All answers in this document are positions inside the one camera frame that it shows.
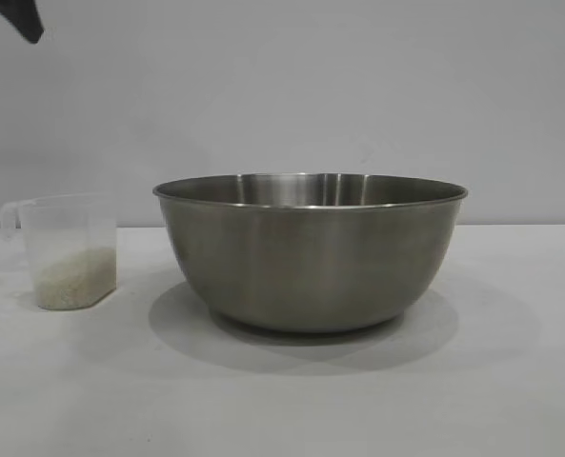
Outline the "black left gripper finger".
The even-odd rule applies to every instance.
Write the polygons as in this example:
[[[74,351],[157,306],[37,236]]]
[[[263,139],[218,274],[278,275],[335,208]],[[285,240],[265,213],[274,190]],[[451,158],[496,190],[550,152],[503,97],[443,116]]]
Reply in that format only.
[[[44,26],[35,0],[0,0],[0,15],[30,44],[37,44]]]

